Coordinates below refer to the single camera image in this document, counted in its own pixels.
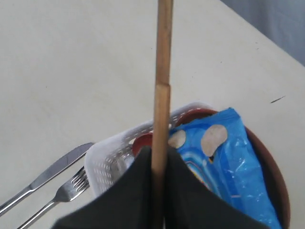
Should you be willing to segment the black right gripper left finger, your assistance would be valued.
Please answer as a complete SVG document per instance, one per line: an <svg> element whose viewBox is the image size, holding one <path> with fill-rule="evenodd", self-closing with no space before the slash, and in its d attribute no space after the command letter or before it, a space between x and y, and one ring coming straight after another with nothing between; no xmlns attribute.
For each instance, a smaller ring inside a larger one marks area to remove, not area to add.
<svg viewBox="0 0 305 229"><path fill-rule="evenodd" d="M54 229L150 229L151 148L145 146L115 184L88 205L60 218Z"/></svg>

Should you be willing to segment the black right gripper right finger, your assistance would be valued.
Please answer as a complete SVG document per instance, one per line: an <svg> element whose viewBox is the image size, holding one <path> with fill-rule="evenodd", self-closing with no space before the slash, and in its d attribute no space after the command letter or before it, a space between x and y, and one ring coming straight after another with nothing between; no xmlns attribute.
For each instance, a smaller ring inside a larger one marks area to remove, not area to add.
<svg viewBox="0 0 305 229"><path fill-rule="evenodd" d="M164 217L167 229L266 229L209 191L176 149L167 151Z"/></svg>

